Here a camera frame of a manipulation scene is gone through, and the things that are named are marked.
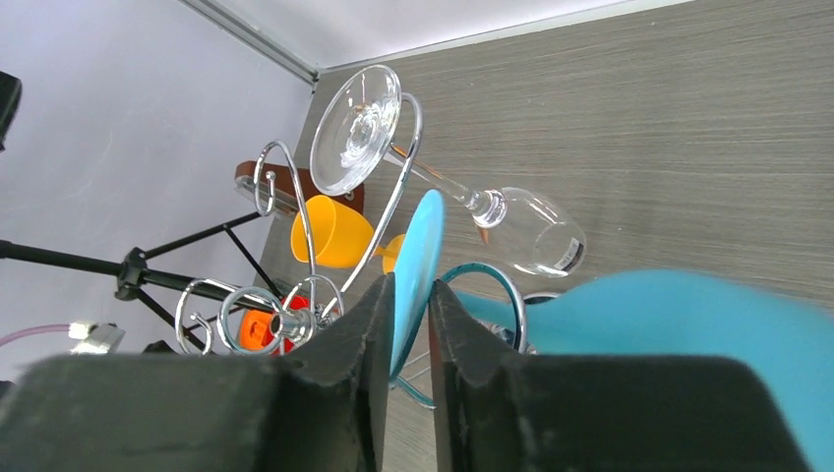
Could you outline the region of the blue wine glass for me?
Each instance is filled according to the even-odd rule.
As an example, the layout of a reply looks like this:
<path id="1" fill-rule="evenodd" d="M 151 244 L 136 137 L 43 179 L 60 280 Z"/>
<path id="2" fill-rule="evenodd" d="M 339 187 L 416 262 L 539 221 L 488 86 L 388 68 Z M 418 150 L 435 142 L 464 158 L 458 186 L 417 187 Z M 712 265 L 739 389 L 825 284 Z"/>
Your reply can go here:
<path id="1" fill-rule="evenodd" d="M 496 275 L 469 263 L 467 272 Z M 808 462 L 833 467 L 833 319 L 821 309 L 698 273 L 615 273 L 532 307 L 453 293 L 489 333 L 522 355 L 715 356 L 752 370 L 772 396 Z"/>

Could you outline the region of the chrome wine glass rack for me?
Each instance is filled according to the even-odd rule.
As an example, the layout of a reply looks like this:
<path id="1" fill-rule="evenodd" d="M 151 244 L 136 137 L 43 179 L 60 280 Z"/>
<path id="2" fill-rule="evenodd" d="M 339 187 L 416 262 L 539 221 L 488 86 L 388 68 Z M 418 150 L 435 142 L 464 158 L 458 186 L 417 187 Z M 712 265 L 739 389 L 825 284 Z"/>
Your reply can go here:
<path id="1" fill-rule="evenodd" d="M 309 274 L 305 281 L 310 285 L 315 285 L 317 282 L 325 283 L 333 291 L 334 297 L 324 306 L 324 314 L 332 310 L 336 304 L 339 305 L 339 311 L 343 313 L 343 295 L 351 283 L 346 281 L 342 286 L 336 286 L 330 278 L 318 272 L 319 266 L 323 265 L 316 264 L 314 243 L 312 240 L 312 232 L 309 229 L 310 223 L 306 208 L 307 200 L 303 196 L 298 169 L 293 160 L 292 153 L 285 142 L 273 140 L 265 145 L 256 160 L 254 182 L 257 185 L 262 184 L 261 174 L 264 170 L 268 155 L 275 149 L 280 150 L 286 157 L 289 173 L 295 189 L 295 199 L 299 206 L 297 214 L 300 212 L 303 220 L 309 252 L 309 261 L 305 263 L 309 267 Z M 380 247 L 379 240 L 386 230 L 401 199 L 406 180 L 401 181 L 398 178 L 383 216 L 374 229 L 375 231 L 370 244 L 367 246 L 359 265 L 351 269 L 351 275 L 353 277 L 359 275 L 367 266 L 368 261 L 374 257 L 375 250 Z M 441 191 L 435 189 L 428 192 L 421 200 L 415 215 L 409 223 L 407 232 L 404 233 L 405 236 L 402 246 L 397 256 L 394 269 L 391 271 L 394 273 L 397 283 L 395 291 L 396 308 L 394 311 L 394 346 L 390 361 L 391 383 L 394 386 L 402 388 L 414 401 L 428 409 L 434 408 L 435 404 L 433 400 L 416 389 L 409 381 L 401 378 L 399 372 L 403 366 L 404 359 L 410 352 L 413 338 L 422 320 L 425 306 L 428 302 L 428 285 L 436 271 L 440 256 L 442 233 L 445 227 L 445 206 L 441 194 Z M 189 353 L 191 350 L 186 338 L 185 328 L 182 326 L 183 310 L 189 296 L 200 285 L 208 285 L 220 289 L 221 307 L 217 314 L 217 320 L 214 323 L 207 321 L 199 313 L 192 314 L 192 321 L 202 327 L 207 333 L 206 343 L 204 347 L 197 349 L 197 354 L 201 356 L 208 355 L 217 337 L 221 339 L 227 348 L 239 354 L 271 354 L 277 350 L 281 339 L 274 332 L 274 340 L 267 347 L 255 351 L 244 349 L 238 342 L 229 337 L 227 332 L 227 318 L 232 305 L 241 299 L 247 299 L 264 305 L 267 313 L 272 314 L 272 320 L 277 322 L 279 327 L 280 315 L 287 310 L 289 302 L 296 296 L 300 289 L 298 286 L 294 286 L 287 295 L 279 298 L 260 287 L 235 287 L 214 279 L 195 279 L 182 291 L 174 315 L 175 337 L 184 353 Z"/>

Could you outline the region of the red wine glass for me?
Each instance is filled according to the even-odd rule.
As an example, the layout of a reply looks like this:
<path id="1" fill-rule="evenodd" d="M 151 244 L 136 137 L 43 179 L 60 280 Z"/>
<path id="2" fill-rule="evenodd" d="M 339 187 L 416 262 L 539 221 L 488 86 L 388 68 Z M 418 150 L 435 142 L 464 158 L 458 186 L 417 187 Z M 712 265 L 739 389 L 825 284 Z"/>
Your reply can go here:
<path id="1" fill-rule="evenodd" d="M 313 336 L 330 327 L 339 317 L 339 305 L 324 314 L 324 305 L 311 307 L 304 296 L 295 296 L 287 310 L 280 315 L 279 328 L 274 333 L 281 339 L 275 355 L 284 355 L 294 348 L 307 343 Z"/>

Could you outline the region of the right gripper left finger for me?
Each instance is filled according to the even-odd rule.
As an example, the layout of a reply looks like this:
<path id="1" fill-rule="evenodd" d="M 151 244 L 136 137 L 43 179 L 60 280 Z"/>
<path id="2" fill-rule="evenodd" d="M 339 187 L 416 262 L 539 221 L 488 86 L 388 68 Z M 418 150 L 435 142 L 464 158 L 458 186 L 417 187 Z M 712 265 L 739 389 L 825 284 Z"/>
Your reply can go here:
<path id="1" fill-rule="evenodd" d="M 74 355 L 1 404 L 5 471 L 378 471 L 395 279 L 280 356 Z"/>

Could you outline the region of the yellow wine glass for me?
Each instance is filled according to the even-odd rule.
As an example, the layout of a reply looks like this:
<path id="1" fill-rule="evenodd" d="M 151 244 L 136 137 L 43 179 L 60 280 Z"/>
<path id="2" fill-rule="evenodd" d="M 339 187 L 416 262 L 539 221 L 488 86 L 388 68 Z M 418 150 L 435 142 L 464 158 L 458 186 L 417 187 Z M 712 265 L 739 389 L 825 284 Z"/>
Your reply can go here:
<path id="1" fill-rule="evenodd" d="M 354 268 L 359 265 L 375 231 L 371 223 L 357 210 L 324 195 L 307 200 L 306 208 L 316 264 L 330 268 Z M 387 246 L 375 250 L 374 256 L 382 257 L 383 273 L 393 271 L 404 236 L 397 235 Z M 307 263 L 309 252 L 300 212 L 293 220 L 289 240 L 296 261 Z"/>

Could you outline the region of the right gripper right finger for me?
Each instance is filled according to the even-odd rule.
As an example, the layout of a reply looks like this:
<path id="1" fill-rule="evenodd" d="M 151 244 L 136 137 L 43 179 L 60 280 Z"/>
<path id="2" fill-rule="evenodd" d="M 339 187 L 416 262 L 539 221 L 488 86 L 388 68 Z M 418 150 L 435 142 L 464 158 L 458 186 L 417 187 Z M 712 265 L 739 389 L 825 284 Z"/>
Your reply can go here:
<path id="1" fill-rule="evenodd" d="M 805 471 L 772 396 L 715 356 L 522 355 L 436 281 L 441 471 Z"/>

